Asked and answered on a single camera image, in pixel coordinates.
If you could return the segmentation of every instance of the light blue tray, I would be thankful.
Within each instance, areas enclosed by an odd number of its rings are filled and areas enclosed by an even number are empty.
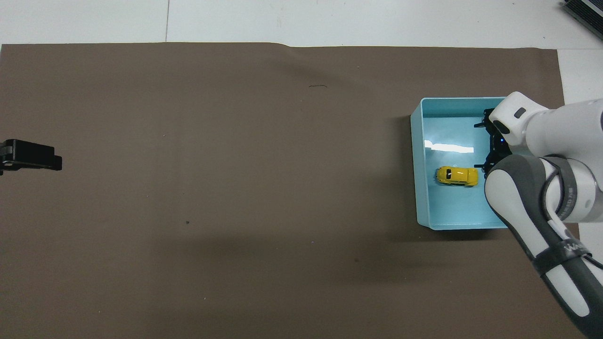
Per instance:
[[[473,167],[490,151],[482,121],[484,109],[504,98],[424,98],[411,115],[417,221],[434,230],[495,229],[506,227],[484,196],[484,175],[473,187],[439,183],[441,166]]]

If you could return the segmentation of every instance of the brown mat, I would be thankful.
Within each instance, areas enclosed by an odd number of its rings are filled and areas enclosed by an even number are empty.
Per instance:
[[[64,170],[0,177],[0,337],[580,337],[509,231],[416,223],[419,100],[514,90],[562,105],[556,51],[5,45]]]

